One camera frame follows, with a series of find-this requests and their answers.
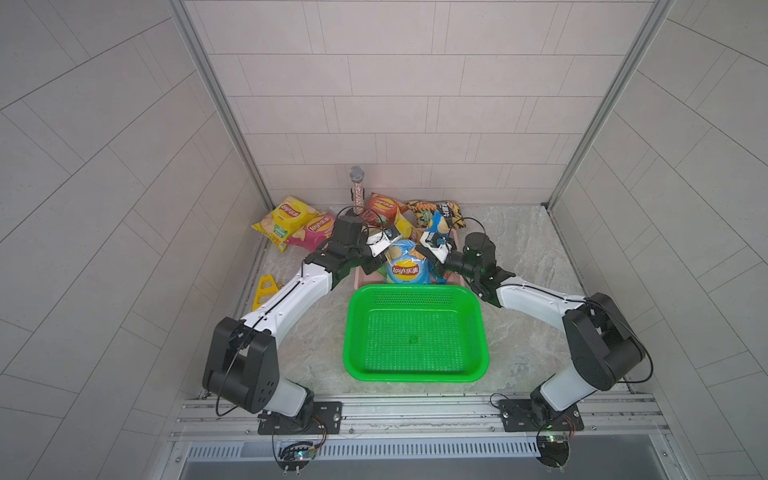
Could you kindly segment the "pink plastic basket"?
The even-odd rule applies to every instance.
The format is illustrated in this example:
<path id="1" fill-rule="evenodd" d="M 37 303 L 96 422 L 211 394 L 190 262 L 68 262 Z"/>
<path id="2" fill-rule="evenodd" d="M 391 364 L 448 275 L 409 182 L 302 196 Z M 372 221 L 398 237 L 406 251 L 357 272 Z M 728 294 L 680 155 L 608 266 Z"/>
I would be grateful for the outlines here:
<path id="1" fill-rule="evenodd" d="M 363 286 L 374 285 L 374 284 L 389 284 L 385 280 L 383 266 L 384 264 L 378 270 L 372 272 L 371 274 L 366 274 L 361 267 L 358 267 L 355 270 L 354 288 L 359 289 Z M 440 279 L 440 278 L 437 278 L 437 279 L 445 280 L 445 283 L 437 284 L 437 285 L 457 285 L 462 287 L 465 286 L 464 280 L 455 273 L 450 273 L 446 279 Z"/>

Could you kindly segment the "pink chips bag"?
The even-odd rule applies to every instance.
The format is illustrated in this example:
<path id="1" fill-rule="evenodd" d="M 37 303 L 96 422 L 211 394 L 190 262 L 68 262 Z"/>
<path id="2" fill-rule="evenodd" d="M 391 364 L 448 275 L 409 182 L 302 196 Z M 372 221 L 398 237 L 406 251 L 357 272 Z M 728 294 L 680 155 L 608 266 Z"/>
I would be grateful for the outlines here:
<path id="1" fill-rule="evenodd" d="M 335 215 L 326 212 L 320 213 L 292 234 L 286 243 L 312 252 L 332 236 L 335 221 Z"/>

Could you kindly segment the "light blue chips bag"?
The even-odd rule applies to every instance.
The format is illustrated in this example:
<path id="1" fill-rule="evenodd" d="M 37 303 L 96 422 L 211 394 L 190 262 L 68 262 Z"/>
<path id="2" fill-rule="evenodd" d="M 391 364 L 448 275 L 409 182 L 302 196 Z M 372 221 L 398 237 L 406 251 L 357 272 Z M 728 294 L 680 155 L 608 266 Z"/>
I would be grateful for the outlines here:
<path id="1" fill-rule="evenodd" d="M 401 239 L 385 252 L 384 276 L 389 284 L 437 285 L 445 283 L 432 274 L 426 257 L 416 250 L 412 240 Z"/>

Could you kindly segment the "yellow chips bag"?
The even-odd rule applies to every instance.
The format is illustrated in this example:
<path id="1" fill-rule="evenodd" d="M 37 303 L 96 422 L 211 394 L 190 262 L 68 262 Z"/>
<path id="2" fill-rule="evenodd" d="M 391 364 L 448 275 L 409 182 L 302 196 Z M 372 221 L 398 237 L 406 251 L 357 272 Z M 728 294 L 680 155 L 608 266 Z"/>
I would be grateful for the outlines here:
<path id="1" fill-rule="evenodd" d="M 396 212 L 396 216 L 394 219 L 394 226 L 398 229 L 400 232 L 401 238 L 403 240 L 411 240 L 416 241 L 418 238 L 418 229 L 413 226 L 413 224 L 405 218 L 405 216 L 400 212 Z"/>
<path id="2" fill-rule="evenodd" d="M 291 236 L 318 214 L 319 211 L 314 207 L 293 196 L 288 196 L 251 228 L 265 235 L 280 252 L 284 252 Z"/>

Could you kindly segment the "black orange snack bag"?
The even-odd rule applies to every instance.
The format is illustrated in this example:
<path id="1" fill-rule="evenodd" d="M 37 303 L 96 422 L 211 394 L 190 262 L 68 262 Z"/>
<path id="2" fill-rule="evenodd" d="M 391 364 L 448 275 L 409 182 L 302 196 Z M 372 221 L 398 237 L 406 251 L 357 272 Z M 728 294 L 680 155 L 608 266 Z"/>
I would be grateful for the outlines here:
<path id="1" fill-rule="evenodd" d="M 428 202 L 423 200 L 411 200 L 406 203 L 408 209 L 415 217 L 417 228 L 425 229 L 429 226 L 436 213 L 445 218 L 451 226 L 462 229 L 466 227 L 460 206 L 450 200 Z"/>

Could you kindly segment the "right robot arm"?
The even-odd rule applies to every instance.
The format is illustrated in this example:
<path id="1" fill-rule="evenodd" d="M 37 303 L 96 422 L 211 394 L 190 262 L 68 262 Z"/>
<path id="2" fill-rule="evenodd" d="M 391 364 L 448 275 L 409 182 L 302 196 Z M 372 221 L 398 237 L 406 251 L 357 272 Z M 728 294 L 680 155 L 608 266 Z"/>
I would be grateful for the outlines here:
<path id="1" fill-rule="evenodd" d="M 496 245 L 482 232 L 470 233 L 461 249 L 438 233 L 425 233 L 417 250 L 437 274 L 461 276 L 480 300 L 563 332 L 570 362 L 530 395 L 540 425 L 594 392 L 610 390 L 648 356 L 611 297 L 567 295 L 524 281 L 497 264 Z"/>

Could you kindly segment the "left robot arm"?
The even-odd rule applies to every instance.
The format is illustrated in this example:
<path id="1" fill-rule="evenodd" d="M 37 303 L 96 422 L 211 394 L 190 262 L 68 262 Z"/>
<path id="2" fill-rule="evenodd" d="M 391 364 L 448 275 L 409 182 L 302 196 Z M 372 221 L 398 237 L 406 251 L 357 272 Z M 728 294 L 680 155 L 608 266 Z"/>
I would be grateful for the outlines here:
<path id="1" fill-rule="evenodd" d="M 305 257 L 278 293 L 242 318 L 226 317 L 216 325 L 203 388 L 249 413 L 280 414 L 302 428 L 312 423 L 314 394 L 282 376 L 278 348 L 317 301 L 353 269 L 377 270 L 401 238 L 395 226 L 371 233 L 359 216 L 337 217 L 331 237 Z"/>

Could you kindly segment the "red chips bag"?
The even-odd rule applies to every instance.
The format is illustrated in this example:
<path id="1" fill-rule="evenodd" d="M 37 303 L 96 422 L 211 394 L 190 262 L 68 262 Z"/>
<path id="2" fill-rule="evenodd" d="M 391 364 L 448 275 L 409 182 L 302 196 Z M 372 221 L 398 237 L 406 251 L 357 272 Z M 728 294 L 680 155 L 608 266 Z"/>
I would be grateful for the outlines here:
<path id="1" fill-rule="evenodd" d="M 397 216 L 404 214 L 408 206 L 392 197 L 373 193 L 368 199 L 361 217 L 371 227 L 383 227 L 396 222 Z"/>

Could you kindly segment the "green plastic basket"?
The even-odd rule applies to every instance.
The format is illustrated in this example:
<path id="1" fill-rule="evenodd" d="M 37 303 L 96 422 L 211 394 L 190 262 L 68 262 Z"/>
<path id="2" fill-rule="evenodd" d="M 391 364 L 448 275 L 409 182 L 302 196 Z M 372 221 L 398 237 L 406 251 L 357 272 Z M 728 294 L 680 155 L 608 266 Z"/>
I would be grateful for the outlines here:
<path id="1" fill-rule="evenodd" d="M 490 364 L 479 300 L 461 286 L 362 287 L 348 304 L 343 362 L 365 382 L 475 382 Z"/>

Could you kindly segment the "glass jar on stand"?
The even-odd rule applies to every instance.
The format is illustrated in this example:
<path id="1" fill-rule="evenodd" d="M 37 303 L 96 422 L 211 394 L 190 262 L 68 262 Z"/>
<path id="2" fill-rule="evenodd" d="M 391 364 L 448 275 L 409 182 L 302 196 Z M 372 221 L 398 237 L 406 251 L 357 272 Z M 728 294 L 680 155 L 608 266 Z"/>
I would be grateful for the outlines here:
<path id="1" fill-rule="evenodd" d="M 354 165 L 350 168 L 349 178 L 352 182 L 350 193 L 353 202 L 353 210 L 356 214 L 361 214 L 365 209 L 364 177 L 365 172 L 361 166 Z"/>

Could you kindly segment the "right circuit board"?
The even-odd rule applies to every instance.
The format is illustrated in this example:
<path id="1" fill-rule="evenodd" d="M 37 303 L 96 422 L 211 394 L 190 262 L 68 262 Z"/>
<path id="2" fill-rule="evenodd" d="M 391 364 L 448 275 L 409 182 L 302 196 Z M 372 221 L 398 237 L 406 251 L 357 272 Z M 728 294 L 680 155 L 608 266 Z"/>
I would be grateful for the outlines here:
<path id="1" fill-rule="evenodd" d="M 570 457 L 570 443 L 564 437 L 544 435 L 536 437 L 539 452 L 537 460 L 547 468 L 563 470 Z"/>

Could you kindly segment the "circuit board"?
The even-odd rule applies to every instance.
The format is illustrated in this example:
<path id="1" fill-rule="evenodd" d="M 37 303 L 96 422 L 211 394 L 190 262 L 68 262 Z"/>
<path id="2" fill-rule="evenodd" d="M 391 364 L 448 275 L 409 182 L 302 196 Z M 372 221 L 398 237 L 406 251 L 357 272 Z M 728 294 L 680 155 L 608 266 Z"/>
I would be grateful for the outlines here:
<path id="1" fill-rule="evenodd" d="M 544 435 L 536 437 L 539 452 L 537 460 L 547 468 L 563 470 L 570 457 L 570 443 L 564 437 Z"/>
<path id="2" fill-rule="evenodd" d="M 275 450 L 274 459 L 284 476 L 291 472 L 299 475 L 316 458 L 318 451 L 314 443 L 299 441 Z"/>

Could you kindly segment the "left circuit board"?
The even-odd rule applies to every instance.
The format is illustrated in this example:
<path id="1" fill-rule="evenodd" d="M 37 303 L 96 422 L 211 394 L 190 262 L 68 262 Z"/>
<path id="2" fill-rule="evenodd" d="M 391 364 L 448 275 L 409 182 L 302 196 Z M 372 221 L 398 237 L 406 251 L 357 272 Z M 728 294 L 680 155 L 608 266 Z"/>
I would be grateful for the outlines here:
<path id="1" fill-rule="evenodd" d="M 275 450 L 274 459 L 284 476 L 291 472 L 299 475 L 316 458 L 318 451 L 314 443 L 299 441 Z"/>

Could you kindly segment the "yellow plastic frame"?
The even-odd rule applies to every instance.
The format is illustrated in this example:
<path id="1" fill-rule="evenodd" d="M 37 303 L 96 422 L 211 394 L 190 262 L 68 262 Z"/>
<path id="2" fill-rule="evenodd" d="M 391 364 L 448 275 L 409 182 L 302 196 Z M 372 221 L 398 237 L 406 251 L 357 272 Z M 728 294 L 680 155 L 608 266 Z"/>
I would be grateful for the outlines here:
<path id="1" fill-rule="evenodd" d="M 255 311 L 264 305 L 269 299 L 277 294 L 282 287 L 283 283 L 276 281 L 271 274 L 261 276 L 254 295 L 252 310 Z"/>

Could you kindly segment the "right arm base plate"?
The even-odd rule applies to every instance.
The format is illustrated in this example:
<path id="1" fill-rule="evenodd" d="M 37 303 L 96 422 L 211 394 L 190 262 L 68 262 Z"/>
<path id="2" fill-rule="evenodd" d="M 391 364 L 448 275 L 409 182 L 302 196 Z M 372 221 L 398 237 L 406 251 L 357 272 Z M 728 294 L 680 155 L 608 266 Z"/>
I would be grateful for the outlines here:
<path id="1" fill-rule="evenodd" d="M 491 400 L 502 420 L 505 432 L 565 432 L 572 434 L 584 430 L 584 422 L 576 404 L 558 412 L 547 404 L 540 404 L 530 398 L 508 398 L 502 396 Z"/>

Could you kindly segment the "aluminium rail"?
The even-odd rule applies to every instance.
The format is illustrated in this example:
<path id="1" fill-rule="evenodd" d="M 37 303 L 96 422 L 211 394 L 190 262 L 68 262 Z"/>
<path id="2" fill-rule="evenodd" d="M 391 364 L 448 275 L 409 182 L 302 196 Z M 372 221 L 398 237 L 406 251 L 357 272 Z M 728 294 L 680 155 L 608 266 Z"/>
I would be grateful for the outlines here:
<path id="1" fill-rule="evenodd" d="M 569 413 L 545 424 L 529 413 L 520 395 L 335 395 L 317 398 L 320 423 L 294 428 L 270 413 L 250 414 L 222 405 L 215 413 L 213 400 L 186 400 L 166 427 L 163 438 L 195 440 L 364 440 L 374 438 L 479 438 L 560 435 L 567 439 L 586 435 L 667 434 L 669 425 L 650 394 L 626 391 L 598 393 L 579 402 Z"/>

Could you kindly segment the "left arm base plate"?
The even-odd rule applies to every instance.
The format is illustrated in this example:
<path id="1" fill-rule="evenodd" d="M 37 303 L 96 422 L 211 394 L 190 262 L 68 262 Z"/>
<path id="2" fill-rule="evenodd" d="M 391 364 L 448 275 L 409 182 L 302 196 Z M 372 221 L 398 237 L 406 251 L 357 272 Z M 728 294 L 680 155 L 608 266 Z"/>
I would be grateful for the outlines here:
<path id="1" fill-rule="evenodd" d="M 313 401 L 295 417 L 274 411 L 258 414 L 259 435 L 321 435 L 338 434 L 343 413 L 339 401 Z"/>

